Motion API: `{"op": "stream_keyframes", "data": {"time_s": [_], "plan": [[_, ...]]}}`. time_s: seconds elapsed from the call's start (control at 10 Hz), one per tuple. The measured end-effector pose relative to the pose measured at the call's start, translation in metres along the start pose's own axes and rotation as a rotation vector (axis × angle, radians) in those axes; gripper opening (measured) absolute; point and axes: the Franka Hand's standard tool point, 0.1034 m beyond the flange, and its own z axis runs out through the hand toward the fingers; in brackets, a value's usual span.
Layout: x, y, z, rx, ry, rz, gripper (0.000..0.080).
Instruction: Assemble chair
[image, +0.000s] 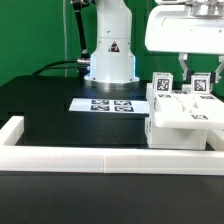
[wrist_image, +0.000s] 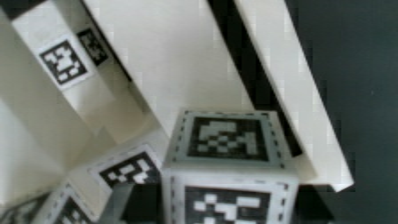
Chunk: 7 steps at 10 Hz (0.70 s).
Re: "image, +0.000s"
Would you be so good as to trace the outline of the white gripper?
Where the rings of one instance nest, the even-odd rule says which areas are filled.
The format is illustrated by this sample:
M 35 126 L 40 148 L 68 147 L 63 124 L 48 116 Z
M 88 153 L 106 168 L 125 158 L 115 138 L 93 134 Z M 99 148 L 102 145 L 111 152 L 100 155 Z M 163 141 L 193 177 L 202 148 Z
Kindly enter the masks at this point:
M 149 51 L 180 53 L 183 80 L 194 74 L 187 66 L 188 54 L 220 55 L 211 73 L 218 83 L 224 70 L 224 0 L 155 0 L 148 17 L 145 45 Z

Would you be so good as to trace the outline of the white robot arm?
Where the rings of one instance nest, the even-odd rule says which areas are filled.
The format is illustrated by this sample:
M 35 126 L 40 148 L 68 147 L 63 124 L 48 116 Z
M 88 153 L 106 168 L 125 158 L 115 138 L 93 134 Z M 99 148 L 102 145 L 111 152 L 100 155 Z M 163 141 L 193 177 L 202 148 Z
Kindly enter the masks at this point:
M 153 52 L 174 52 L 189 77 L 189 54 L 219 57 L 220 65 L 211 74 L 217 83 L 224 70 L 224 0 L 154 0 L 149 13 L 145 46 Z M 95 0 L 97 47 L 91 55 L 86 79 L 97 84 L 131 84 L 135 57 L 130 51 L 132 14 L 124 0 Z

